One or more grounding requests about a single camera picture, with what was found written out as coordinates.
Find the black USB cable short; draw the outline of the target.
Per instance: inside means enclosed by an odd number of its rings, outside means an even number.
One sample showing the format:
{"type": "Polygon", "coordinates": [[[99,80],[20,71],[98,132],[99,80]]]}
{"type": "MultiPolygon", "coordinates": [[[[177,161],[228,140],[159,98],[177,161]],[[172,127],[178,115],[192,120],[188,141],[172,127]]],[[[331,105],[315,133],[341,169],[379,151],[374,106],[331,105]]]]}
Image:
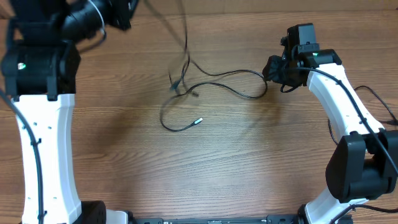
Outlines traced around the black USB cable short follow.
{"type": "Polygon", "coordinates": [[[183,66],[181,68],[181,75],[178,80],[173,81],[171,77],[171,72],[169,71],[169,81],[170,81],[170,90],[174,91],[174,95],[170,97],[170,100],[174,100],[183,96],[193,95],[194,97],[199,97],[199,94],[195,92],[195,89],[201,85],[201,83],[195,84],[191,87],[188,87],[185,83],[185,77],[188,72],[188,69],[191,64],[194,64],[194,60],[191,58],[190,50],[188,48],[188,24],[187,24],[187,15],[185,13],[183,2],[176,1],[175,2],[178,8],[178,14],[182,19],[182,28],[183,28],[183,37],[181,38],[177,31],[173,28],[170,22],[165,18],[165,16],[159,12],[154,5],[149,0],[144,0],[144,4],[148,10],[155,16],[162,25],[167,29],[169,34],[173,37],[174,41],[178,44],[179,47],[182,48],[182,60],[186,58],[183,66]]]}

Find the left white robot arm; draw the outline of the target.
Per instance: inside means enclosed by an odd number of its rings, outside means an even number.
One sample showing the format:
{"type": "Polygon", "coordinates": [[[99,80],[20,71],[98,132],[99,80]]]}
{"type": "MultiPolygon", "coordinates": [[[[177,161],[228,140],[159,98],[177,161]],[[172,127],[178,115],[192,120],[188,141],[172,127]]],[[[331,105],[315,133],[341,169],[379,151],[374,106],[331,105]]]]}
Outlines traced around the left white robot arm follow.
{"type": "Polygon", "coordinates": [[[137,0],[12,1],[1,97],[16,114],[24,167],[22,223],[134,223],[129,211],[79,199],[71,128],[76,45],[106,26],[128,30],[137,0]]]}

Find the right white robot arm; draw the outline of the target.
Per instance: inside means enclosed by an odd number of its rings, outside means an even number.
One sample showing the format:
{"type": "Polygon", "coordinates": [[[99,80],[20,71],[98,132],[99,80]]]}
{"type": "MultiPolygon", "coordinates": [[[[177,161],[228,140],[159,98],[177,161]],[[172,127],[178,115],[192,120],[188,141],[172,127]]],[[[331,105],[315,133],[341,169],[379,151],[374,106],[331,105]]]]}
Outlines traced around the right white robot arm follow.
{"type": "Polygon", "coordinates": [[[282,55],[269,57],[265,82],[288,93],[307,87],[328,116],[336,149],[326,167],[326,188],[295,215],[269,215],[267,223],[351,223],[351,212],[394,191],[397,131],[388,131],[361,102],[338,54],[321,49],[313,24],[289,27],[282,55]]]}

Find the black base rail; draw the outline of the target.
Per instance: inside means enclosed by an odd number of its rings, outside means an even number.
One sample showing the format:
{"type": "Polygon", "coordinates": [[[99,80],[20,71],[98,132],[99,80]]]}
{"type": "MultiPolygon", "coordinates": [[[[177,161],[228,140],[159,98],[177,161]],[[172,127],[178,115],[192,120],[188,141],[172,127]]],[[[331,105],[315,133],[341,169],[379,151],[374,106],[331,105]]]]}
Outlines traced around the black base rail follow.
{"type": "Polygon", "coordinates": [[[307,221],[299,215],[268,215],[266,217],[241,218],[135,218],[132,224],[305,224],[307,221]]]}

